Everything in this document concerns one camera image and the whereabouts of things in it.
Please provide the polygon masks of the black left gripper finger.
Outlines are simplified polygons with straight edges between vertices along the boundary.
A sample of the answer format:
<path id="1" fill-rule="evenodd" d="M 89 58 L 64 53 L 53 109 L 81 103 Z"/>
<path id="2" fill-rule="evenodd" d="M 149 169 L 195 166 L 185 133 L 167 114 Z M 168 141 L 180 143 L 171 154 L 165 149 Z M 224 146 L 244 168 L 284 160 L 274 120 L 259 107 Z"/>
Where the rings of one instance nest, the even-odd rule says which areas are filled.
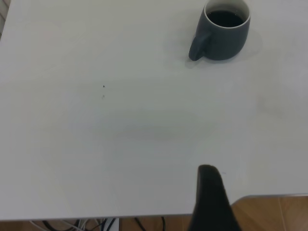
<path id="1" fill-rule="evenodd" d="M 189 231 L 240 231 L 222 177 L 211 165 L 198 167 L 196 203 Z"/>

